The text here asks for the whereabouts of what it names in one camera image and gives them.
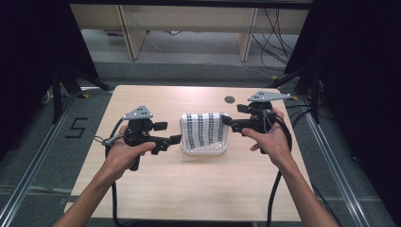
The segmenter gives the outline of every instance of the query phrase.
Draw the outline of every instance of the wire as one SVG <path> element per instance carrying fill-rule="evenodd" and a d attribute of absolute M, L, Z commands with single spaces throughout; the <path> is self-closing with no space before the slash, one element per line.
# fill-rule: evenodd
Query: wire
<path fill-rule="evenodd" d="M 115 126 L 114 126 L 114 129 L 110 135 L 110 138 L 114 137 L 115 132 L 118 130 L 118 127 L 120 127 L 122 122 L 123 122 L 122 118 L 118 120 L 117 124 L 115 124 Z M 112 148 L 111 146 L 106 146 L 106 149 L 105 149 L 106 158 L 107 158 L 107 155 L 109 154 L 109 151 L 111 148 Z M 119 222 L 118 217 L 117 217 L 117 185 L 115 182 L 112 184 L 112 198 L 113 198 L 113 222 L 118 227 L 126 227 L 124 224 L 121 224 Z"/>
<path fill-rule="evenodd" d="M 266 129 L 266 120 L 268 120 L 269 125 L 270 125 L 270 130 L 269 131 Z M 263 129 L 265 130 L 265 133 L 271 132 L 271 129 L 272 129 L 272 124 L 271 124 L 271 122 L 270 122 L 270 120 L 268 118 L 267 110 L 263 110 Z"/>
<path fill-rule="evenodd" d="M 333 210 L 331 209 L 330 205 L 328 204 L 328 202 L 326 201 L 326 199 L 324 198 L 322 193 L 318 190 L 318 188 L 316 187 L 316 185 L 313 182 L 310 182 L 310 183 L 312 184 L 313 189 L 318 193 L 319 197 L 322 199 L 327 211 L 333 216 L 333 218 L 336 220 L 337 224 L 341 227 L 342 224 L 341 224 L 339 218 L 333 212 Z"/>
<path fill-rule="evenodd" d="M 292 137 L 291 137 L 291 133 L 289 132 L 288 127 L 286 126 L 286 124 L 284 123 L 284 119 L 281 118 L 279 115 L 275 114 L 274 115 L 274 122 L 276 122 L 277 124 L 280 125 L 281 129 L 284 132 L 284 135 L 287 138 L 287 143 L 288 143 L 288 147 L 289 147 L 289 151 L 292 150 Z M 274 197 L 275 197 L 275 193 L 277 191 L 277 187 L 278 184 L 280 183 L 282 174 L 280 171 L 277 172 L 277 176 L 274 180 L 274 184 L 273 184 L 273 188 L 271 189 L 271 193 L 270 193 L 270 197 L 269 197 L 269 205 L 268 205 L 268 220 L 266 222 L 266 226 L 270 227 L 271 225 L 271 213 L 272 213 L 272 207 L 273 207 L 273 202 L 274 202 Z"/>
<path fill-rule="evenodd" d="M 95 135 L 94 140 L 97 141 L 97 142 L 99 142 L 99 143 L 103 143 L 103 142 L 105 141 L 105 139 L 103 139 L 102 137 L 97 136 L 97 135 Z"/>
<path fill-rule="evenodd" d="M 297 114 L 297 113 L 299 113 L 299 112 L 302 112 L 302 113 L 300 113 L 300 114 L 295 118 L 295 120 L 291 123 L 292 128 L 295 128 L 295 125 L 296 125 L 297 121 L 298 121 L 302 116 L 304 116 L 305 114 L 309 113 L 311 110 L 312 110 L 312 109 L 309 108 L 309 109 L 300 110 L 300 111 L 294 113 L 293 115 L 295 115 L 295 114 Z M 310 182 L 310 183 L 312 184 L 312 188 L 318 193 L 319 197 L 322 199 L 322 201 L 323 201 L 323 203 L 324 203 L 324 206 L 326 207 L 326 210 L 333 216 L 333 218 L 336 220 L 337 224 L 341 227 L 342 225 L 341 225 L 340 220 L 338 219 L 338 217 L 336 216 L 336 214 L 334 213 L 334 211 L 331 209 L 330 205 L 328 204 L 328 202 L 326 201 L 326 199 L 324 198 L 324 196 L 322 195 L 322 193 L 318 190 L 318 188 L 316 187 L 316 185 L 315 185 L 313 182 Z"/>
<path fill-rule="evenodd" d="M 275 59 L 277 59 L 278 61 L 280 61 L 283 64 L 287 64 L 288 62 L 282 58 L 280 58 L 278 55 L 274 54 L 273 52 L 271 52 L 270 50 L 268 50 L 266 48 L 266 45 L 262 45 L 257 39 L 256 37 L 254 37 L 254 35 L 252 35 L 253 39 L 256 41 L 256 43 L 259 45 L 259 47 L 262 49 L 262 53 L 266 52 L 268 54 L 270 54 L 272 57 L 274 57 Z"/>
<path fill-rule="evenodd" d="M 296 115 L 296 114 L 298 114 L 298 113 L 300 113 L 300 112 L 304 112 L 304 111 L 305 111 L 305 109 L 302 109 L 302 110 L 299 110 L 299 111 L 297 111 L 297 112 L 291 114 L 291 115 L 289 116 L 289 119 L 291 119 L 294 115 Z"/>
<path fill-rule="evenodd" d="M 268 54 L 270 54 L 271 56 L 273 56 L 275 59 L 277 59 L 278 61 L 280 61 L 280 62 L 282 62 L 282 63 L 284 63 L 284 64 L 287 64 L 288 63 L 288 60 L 289 60 L 289 55 L 291 55 L 292 53 L 291 52 L 289 52 L 289 51 L 287 51 L 286 50 L 286 47 L 287 48 L 289 48 L 289 49 L 291 49 L 291 50 L 293 50 L 284 40 L 283 40 L 283 38 L 282 38 L 282 36 L 281 36 L 281 29 L 280 29 L 280 22 L 279 22 L 279 14 L 280 14 L 280 9 L 276 9 L 275 10 L 275 12 L 276 12 L 276 19 L 275 19 L 275 22 L 274 22 L 274 24 L 273 24 L 273 22 L 271 21 L 271 19 L 270 19 L 270 17 L 269 17 L 269 14 L 268 14 L 268 12 L 267 12 L 267 9 L 265 9 L 265 13 L 266 13 L 266 16 L 267 16 L 267 18 L 268 18 L 268 20 L 269 20 L 269 23 L 270 23 L 270 26 L 271 26 L 271 33 L 270 33 L 270 35 L 269 35 L 269 37 L 268 38 L 266 38 L 265 37 L 265 35 L 264 34 L 262 34 L 262 37 L 265 39 L 265 44 L 262 46 L 258 41 L 256 41 L 258 44 L 259 44 L 259 46 L 262 48 L 262 53 L 261 53 L 261 61 L 262 61 L 262 63 L 266 66 L 266 64 L 263 62 L 263 52 L 267 52 Z M 275 45 L 273 45 L 271 42 L 270 42 L 270 38 L 271 38 L 271 36 L 272 35 L 275 35 L 275 37 L 277 38 L 277 40 L 279 41 L 279 43 L 280 43 L 280 45 L 281 45 L 281 48 L 280 47 L 277 47 L 277 46 L 275 46 Z M 266 48 L 266 45 L 267 44 L 269 44 L 271 47 L 273 47 L 273 48 L 275 48 L 275 49 L 278 49 L 278 50 L 281 50 L 281 51 L 283 51 L 283 53 L 284 53 L 284 55 L 285 55 L 285 57 L 286 57 L 286 60 L 283 60 L 282 58 L 280 58 L 280 57 L 278 57 L 276 54 L 273 54 L 271 51 L 269 51 L 267 48 Z"/>

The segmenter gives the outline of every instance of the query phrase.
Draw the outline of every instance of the floor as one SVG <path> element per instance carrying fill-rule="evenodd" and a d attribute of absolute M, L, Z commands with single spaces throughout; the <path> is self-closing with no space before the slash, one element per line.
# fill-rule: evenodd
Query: floor
<path fill-rule="evenodd" d="M 245 70 L 255 70 L 254 67 L 266 66 L 275 70 L 285 67 L 287 61 L 286 54 L 282 50 L 283 42 L 278 42 L 275 36 L 270 38 L 270 42 L 278 48 L 270 47 L 270 50 L 279 58 L 274 58 L 266 53 L 263 56 L 261 55 L 262 51 L 256 40 L 264 45 L 265 38 L 269 35 L 265 37 L 260 34 L 255 35 L 255 40 L 252 41 L 251 45 L 250 56 L 246 62 L 239 60 L 235 35 L 229 33 L 178 32 L 173 35 L 169 31 L 151 31 L 147 34 L 139 57 L 135 61 L 129 59 L 122 37 L 109 36 L 103 30 L 82 30 L 82 35 L 94 62 L 230 65 Z M 284 46 L 287 52 L 290 52 L 298 37 L 296 35 L 283 35 L 282 38 L 285 41 Z M 259 74 L 260 77 L 266 77 L 267 79 L 272 77 L 271 74 L 266 75 L 263 72 L 259 72 Z M 282 71 L 277 70 L 277 75 L 282 74 Z M 286 91 L 290 91 L 290 88 L 290 86 L 286 87 Z M 307 96 L 303 96 L 300 97 L 296 104 L 300 105 L 307 103 L 307 101 Z M 299 107 L 294 109 L 289 106 L 289 114 L 295 115 L 302 111 Z M 49 114 L 45 110 L 46 108 L 51 108 L 51 106 L 45 105 L 43 110 L 37 112 L 37 122 L 35 124 L 41 124 L 42 128 L 52 131 L 52 126 L 44 121 L 50 117 L 49 115 L 44 116 L 44 114 Z M 305 137 L 306 139 L 300 140 L 300 148 L 308 168 L 309 177 L 314 180 L 314 184 L 323 193 L 323 198 L 335 210 L 343 226 L 395 226 L 383 207 L 380 198 L 375 194 L 372 186 L 369 185 L 369 181 L 363 171 L 357 165 L 357 162 L 350 158 L 352 151 L 349 150 L 346 142 L 341 137 L 341 132 L 335 121 L 329 119 L 331 118 L 330 112 L 322 109 L 320 115 L 323 119 L 321 125 L 315 125 L 313 119 L 306 115 L 303 121 L 299 121 L 296 133 L 300 133 L 299 135 L 302 136 L 301 133 L 304 130 L 301 129 L 310 131 L 308 135 L 304 135 L 307 136 Z M 45 135 L 46 131 L 40 131 L 40 134 L 29 136 L 45 138 Z M 21 157 L 22 154 L 20 153 L 12 153 L 1 161 L 0 179 L 2 186 L 0 188 L 0 201 L 2 204 L 6 204 L 9 201 L 9 195 L 14 186 L 20 183 L 19 180 L 25 174 L 24 171 L 29 167 L 30 161 L 36 158 L 36 149 L 33 148 L 38 148 L 40 144 L 40 140 L 30 140 L 28 144 L 24 144 L 25 147 L 23 148 L 30 149 L 29 152 L 26 152 L 26 157 Z M 79 165 L 81 165 L 81 161 L 75 163 L 75 166 Z M 10 170 L 14 174 L 13 177 L 7 176 L 7 172 L 10 172 Z M 48 172 L 53 175 L 57 174 L 52 173 L 51 169 L 48 169 Z M 343 175 L 343 178 L 341 176 L 333 176 L 336 172 Z M 22 219 L 29 217 L 27 210 L 37 204 L 37 201 L 31 200 L 36 195 L 34 189 L 32 187 L 29 188 L 26 199 L 20 211 L 17 212 L 16 220 L 12 221 L 11 225 L 22 226 L 20 225 L 21 223 L 27 224 Z M 44 195 L 42 188 L 36 189 L 41 192 L 36 195 L 37 197 Z M 70 185 L 59 188 L 57 195 L 68 195 L 70 189 Z M 351 199 L 344 198 L 344 195 L 351 197 Z M 56 201 L 57 199 L 58 197 L 54 196 L 47 201 L 55 201 L 62 207 L 63 201 Z M 50 210 L 44 216 L 57 218 L 59 215 L 60 212 Z M 96 226 L 96 224 L 97 222 L 94 220 L 92 225 Z M 282 225 L 277 223 L 275 226 L 287 225 L 285 223 Z"/>

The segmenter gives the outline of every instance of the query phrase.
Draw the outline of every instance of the cable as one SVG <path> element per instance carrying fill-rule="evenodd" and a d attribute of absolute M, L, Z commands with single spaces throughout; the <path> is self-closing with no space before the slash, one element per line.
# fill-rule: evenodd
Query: cable
<path fill-rule="evenodd" d="M 115 126 L 114 126 L 114 129 L 110 135 L 110 138 L 114 137 L 115 132 L 118 130 L 118 128 L 120 127 L 122 122 L 123 122 L 122 118 L 118 120 L 117 124 L 115 124 Z M 112 147 L 111 146 L 105 146 L 105 147 L 106 147 L 105 156 L 107 158 L 107 155 L 109 154 L 109 151 Z M 117 185 L 115 182 L 112 184 L 112 197 L 113 197 L 113 222 L 114 222 L 115 226 L 126 227 L 125 225 L 123 225 L 119 222 L 118 217 L 117 217 Z"/>
<path fill-rule="evenodd" d="M 289 119 L 291 119 L 294 115 L 296 115 L 296 114 L 298 114 L 298 113 L 300 113 L 300 112 L 304 112 L 304 111 L 305 111 L 305 109 L 302 109 L 302 110 L 299 110 L 299 111 L 297 111 L 297 112 L 291 114 L 291 115 L 289 116 Z"/>
<path fill-rule="evenodd" d="M 324 198 L 324 196 L 322 195 L 322 193 L 318 190 L 318 188 L 315 186 L 315 184 L 313 182 L 310 182 L 312 184 L 313 189 L 318 193 L 319 197 L 322 199 L 327 211 L 333 216 L 333 218 L 336 220 L 337 224 L 339 225 L 339 227 L 342 226 L 339 218 L 336 216 L 336 214 L 333 212 L 333 210 L 331 209 L 330 205 L 328 204 L 328 202 L 326 201 L 326 199 Z"/>
<path fill-rule="evenodd" d="M 295 115 L 295 114 L 297 114 L 297 113 L 299 113 L 299 112 L 302 112 L 302 113 L 300 113 L 300 114 L 295 118 L 295 120 L 291 123 L 292 128 L 295 128 L 295 125 L 296 125 L 297 121 L 298 121 L 302 116 L 304 116 L 305 114 L 309 113 L 311 110 L 312 110 L 312 109 L 309 108 L 309 109 L 300 110 L 300 111 L 294 113 L 293 115 Z M 316 185 L 315 185 L 313 182 L 310 181 L 310 183 L 311 183 L 311 185 L 312 185 L 312 188 L 318 193 L 319 197 L 322 199 L 322 201 L 323 201 L 323 203 L 324 203 L 324 206 L 326 207 L 326 210 L 333 216 L 333 218 L 336 220 L 336 222 L 337 222 L 337 224 L 339 225 L 339 227 L 341 227 L 342 225 L 341 225 L 340 220 L 338 219 L 338 217 L 336 216 L 336 214 L 334 213 L 334 211 L 331 209 L 330 205 L 328 204 L 328 202 L 326 201 L 326 199 L 323 197 L 322 193 L 318 190 L 318 188 L 316 187 Z"/>
<path fill-rule="evenodd" d="M 275 12 L 276 12 L 276 19 L 275 19 L 275 22 L 273 24 L 273 22 L 271 21 L 271 19 L 269 17 L 267 9 L 265 9 L 265 14 L 266 14 L 266 16 L 267 16 L 267 18 L 269 20 L 270 26 L 271 26 L 271 33 L 270 33 L 270 36 L 268 37 L 268 39 L 265 37 L 265 35 L 262 34 L 262 36 L 266 40 L 266 44 L 269 44 L 270 46 L 272 46 L 273 48 L 276 48 L 278 50 L 282 50 L 284 55 L 286 56 L 287 61 L 288 61 L 289 60 L 289 55 L 292 54 L 292 53 L 288 52 L 286 50 L 285 46 L 287 48 L 289 48 L 290 50 L 293 50 L 293 49 L 283 40 L 283 38 L 281 36 L 281 28 L 280 28 L 280 21 L 279 21 L 280 9 L 276 9 Z M 272 43 L 270 43 L 270 38 L 271 38 L 273 33 L 274 33 L 275 37 L 277 38 L 278 42 L 280 43 L 281 48 L 279 48 L 279 47 L 273 45 Z"/>
<path fill-rule="evenodd" d="M 259 44 L 259 47 L 262 49 L 262 51 L 261 51 L 261 53 L 260 53 L 260 61 L 262 62 L 263 66 L 265 66 L 266 68 L 271 69 L 271 70 L 283 72 L 283 71 L 284 71 L 283 69 L 272 68 L 272 67 L 269 67 L 269 66 L 267 66 L 267 65 L 265 64 L 265 62 L 263 61 L 263 53 L 266 52 L 265 49 L 264 49 L 264 46 L 261 46 L 261 44 L 260 44 L 258 41 L 256 41 L 256 43 Z"/>
<path fill-rule="evenodd" d="M 254 35 L 252 35 L 252 36 L 253 36 L 253 39 L 256 41 L 256 43 L 259 45 L 259 47 L 262 49 L 262 53 L 263 53 L 263 52 L 266 52 L 266 53 L 270 54 L 272 57 L 274 57 L 275 59 L 277 59 L 278 61 L 280 61 L 281 63 L 287 64 L 287 61 L 286 61 L 286 60 L 280 58 L 278 55 L 276 55 L 276 54 L 274 54 L 273 52 L 271 52 L 270 50 L 268 50 L 268 49 L 265 47 L 265 45 L 262 45 L 262 44 L 254 37 Z"/>
<path fill-rule="evenodd" d="M 286 124 L 284 123 L 284 119 L 281 118 L 279 115 L 275 114 L 274 115 L 274 122 L 276 122 L 277 124 L 280 125 L 281 129 L 284 132 L 284 135 L 287 138 L 287 143 L 288 143 L 288 148 L 289 151 L 292 150 L 292 137 L 291 137 L 291 133 L 289 132 L 288 127 L 286 126 Z M 273 184 L 273 188 L 271 189 L 271 193 L 270 193 L 270 197 L 269 197 L 269 205 L 268 205 L 268 220 L 266 222 L 266 226 L 270 227 L 271 225 L 271 212 L 272 212 L 272 207 L 273 207 L 273 202 L 274 202 L 274 197 L 275 197 L 275 193 L 277 191 L 277 187 L 278 184 L 280 183 L 282 174 L 280 171 L 277 172 L 277 176 L 274 180 L 274 184 Z"/>

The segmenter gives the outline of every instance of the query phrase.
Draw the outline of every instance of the wooden tabletop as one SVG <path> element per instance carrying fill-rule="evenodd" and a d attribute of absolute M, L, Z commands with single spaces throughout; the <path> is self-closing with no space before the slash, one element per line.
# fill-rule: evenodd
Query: wooden tabletop
<path fill-rule="evenodd" d="M 145 105 L 153 113 L 153 122 L 168 122 L 166 131 L 150 132 L 155 136 L 180 134 L 179 120 L 183 114 L 227 113 L 233 119 L 248 119 L 248 114 L 236 110 L 236 104 L 248 105 L 248 96 L 260 90 L 279 93 L 265 88 L 118 86 L 96 135 L 108 138 L 117 121 L 140 105 Z M 235 103 L 225 102 L 226 96 L 233 96 Z M 272 105 L 285 114 L 293 137 L 292 155 L 309 183 L 284 102 L 277 100 Z M 220 156 L 188 156 L 182 152 L 181 145 L 171 146 L 168 151 L 160 151 L 159 155 L 147 153 L 141 158 L 137 171 L 127 171 L 116 183 L 118 217 L 266 221 L 277 167 L 270 162 L 268 155 L 250 151 L 254 144 L 252 139 L 230 129 L 227 141 L 227 150 Z M 72 196 L 82 192 L 103 161 L 104 147 L 94 141 Z M 112 205 L 112 190 L 109 190 L 93 217 L 111 218 Z M 284 180 L 275 195 L 272 219 L 300 220 Z"/>

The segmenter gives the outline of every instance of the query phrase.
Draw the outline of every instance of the handheld controller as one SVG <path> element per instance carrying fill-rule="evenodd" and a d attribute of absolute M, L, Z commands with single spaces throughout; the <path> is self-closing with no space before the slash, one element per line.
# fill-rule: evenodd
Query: handheld controller
<path fill-rule="evenodd" d="M 153 114 L 145 106 L 140 106 L 130 113 L 125 114 L 122 120 L 128 120 L 128 127 L 124 132 L 124 142 L 135 147 L 146 142 L 154 142 L 156 147 L 151 151 L 151 154 L 158 155 L 159 151 L 167 151 L 170 145 L 180 144 L 182 135 L 172 135 L 169 138 L 151 136 L 150 131 L 163 131 L 167 129 L 167 122 L 153 123 L 150 118 Z M 131 171 L 138 170 L 141 155 L 135 159 L 135 163 L 130 168 Z"/>
<path fill-rule="evenodd" d="M 287 98 L 290 98 L 290 95 L 259 91 L 253 96 L 248 97 L 248 101 L 251 101 L 248 106 L 242 104 L 236 106 L 240 113 L 251 114 L 249 119 L 233 119 L 230 116 L 222 115 L 222 123 L 230 126 L 233 132 L 239 132 L 241 134 L 244 128 L 253 129 L 260 133 L 269 133 L 274 122 L 278 122 L 282 128 L 285 127 L 287 129 L 286 125 L 277 119 L 276 113 L 271 105 L 271 101 L 273 100 Z M 260 152 L 266 154 L 263 149 L 260 149 Z"/>

